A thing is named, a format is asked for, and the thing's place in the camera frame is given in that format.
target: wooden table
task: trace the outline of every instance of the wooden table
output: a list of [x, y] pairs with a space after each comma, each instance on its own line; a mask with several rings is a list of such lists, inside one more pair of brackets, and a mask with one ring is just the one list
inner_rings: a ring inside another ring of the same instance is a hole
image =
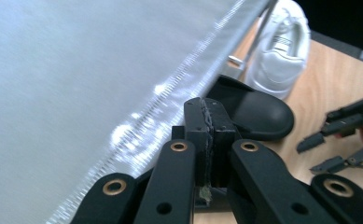
[[[243, 58], [251, 43], [248, 35], [235, 56]], [[325, 45], [311, 42], [306, 69], [286, 99], [293, 110], [293, 131], [280, 142], [264, 143], [286, 162], [289, 172], [310, 184], [313, 175], [309, 169], [322, 161], [340, 155], [344, 158], [363, 147], [358, 134], [336, 139], [299, 155], [297, 144], [311, 133], [319, 131], [325, 115], [331, 110], [349, 105], [363, 98], [363, 62]], [[363, 188], [363, 170], [346, 169], [338, 173]], [[196, 214], [194, 223], [236, 223], [232, 213]]]

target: white fabric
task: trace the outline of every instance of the white fabric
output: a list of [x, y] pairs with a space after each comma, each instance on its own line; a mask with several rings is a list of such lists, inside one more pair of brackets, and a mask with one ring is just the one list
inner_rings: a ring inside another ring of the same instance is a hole
[[301, 7], [292, 0], [279, 0], [258, 39], [244, 82], [285, 99], [306, 66], [310, 48]]
[[0, 223], [67, 223], [152, 167], [266, 3], [0, 1]]

